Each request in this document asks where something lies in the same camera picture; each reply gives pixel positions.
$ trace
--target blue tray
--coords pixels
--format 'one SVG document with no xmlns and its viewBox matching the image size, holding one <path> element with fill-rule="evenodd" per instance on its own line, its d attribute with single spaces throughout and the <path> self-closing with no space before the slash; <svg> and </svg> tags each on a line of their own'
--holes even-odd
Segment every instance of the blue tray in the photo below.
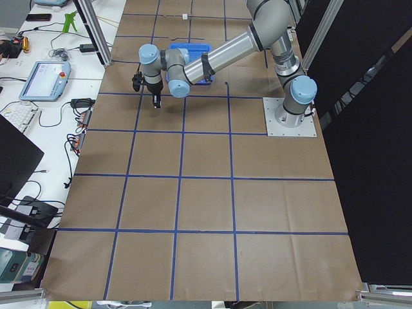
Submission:
<svg viewBox="0 0 412 309">
<path fill-rule="evenodd" d="M 170 50 L 176 48 L 186 48 L 189 52 L 189 62 L 195 61 L 197 58 L 200 58 L 202 53 L 208 53 L 212 50 L 212 46 L 207 43 L 172 43 L 169 46 Z M 211 82 L 207 82 L 202 79 L 196 83 L 196 85 L 210 85 Z"/>
</svg>

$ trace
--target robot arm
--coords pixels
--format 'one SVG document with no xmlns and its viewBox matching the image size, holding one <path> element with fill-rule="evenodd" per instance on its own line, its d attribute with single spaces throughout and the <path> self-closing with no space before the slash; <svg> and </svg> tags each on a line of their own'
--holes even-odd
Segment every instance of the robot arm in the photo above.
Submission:
<svg viewBox="0 0 412 309">
<path fill-rule="evenodd" d="M 139 49 L 143 75 L 135 75 L 133 86 L 144 84 L 153 94 L 153 104 L 160 107 L 163 82 L 160 72 L 167 71 L 171 95 L 186 97 L 190 86 L 199 80 L 210 80 L 211 75 L 253 52 L 270 49 L 276 62 L 276 73 L 285 89 L 284 110 L 279 123 L 290 126 L 304 113 L 316 94 L 316 84 L 304 75 L 299 58 L 294 54 L 287 34 L 290 9 L 285 0 L 248 0 L 252 22 L 247 31 L 224 45 L 204 53 L 188 63 L 185 50 L 162 50 L 145 44 Z"/>
</svg>

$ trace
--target black panel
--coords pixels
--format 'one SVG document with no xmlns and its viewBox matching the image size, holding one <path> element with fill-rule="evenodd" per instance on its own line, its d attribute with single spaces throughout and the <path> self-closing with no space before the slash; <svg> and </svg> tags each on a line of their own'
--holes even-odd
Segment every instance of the black panel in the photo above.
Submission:
<svg viewBox="0 0 412 309">
<path fill-rule="evenodd" d="M 317 21 L 309 9 L 304 18 Z M 318 84 L 320 117 L 412 26 L 411 16 L 410 0 L 343 2 L 308 72 Z M 312 32 L 297 33 L 304 51 Z"/>
<path fill-rule="evenodd" d="M 8 206 L 39 165 L 43 152 L 0 116 L 0 205 Z"/>
<path fill-rule="evenodd" d="M 412 39 L 324 139 L 360 276 L 412 283 Z"/>
<path fill-rule="evenodd" d="M 302 56 L 306 54 L 329 2 L 330 0 L 309 0 L 306 3 L 301 20 L 296 26 L 296 35 L 299 38 Z"/>
</svg>

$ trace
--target tablet screen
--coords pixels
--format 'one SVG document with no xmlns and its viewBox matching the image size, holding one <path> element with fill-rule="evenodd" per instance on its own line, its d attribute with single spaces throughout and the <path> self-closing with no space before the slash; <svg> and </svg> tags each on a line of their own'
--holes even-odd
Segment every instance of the tablet screen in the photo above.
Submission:
<svg viewBox="0 0 412 309">
<path fill-rule="evenodd" d="M 62 68 L 61 63 L 39 63 L 24 95 L 29 97 L 50 96 Z"/>
</svg>

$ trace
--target green clamp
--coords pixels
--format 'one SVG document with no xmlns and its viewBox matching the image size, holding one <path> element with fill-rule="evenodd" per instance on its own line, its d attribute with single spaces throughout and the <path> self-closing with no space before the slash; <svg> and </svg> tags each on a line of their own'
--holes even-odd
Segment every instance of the green clamp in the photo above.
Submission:
<svg viewBox="0 0 412 309">
<path fill-rule="evenodd" d="M 68 33 L 70 30 L 70 25 L 73 26 L 73 29 L 77 32 L 76 26 L 75 26 L 75 16 L 76 16 L 77 11 L 74 11 L 73 13 L 68 13 L 64 14 L 64 26 L 63 26 L 63 33 Z"/>
</svg>

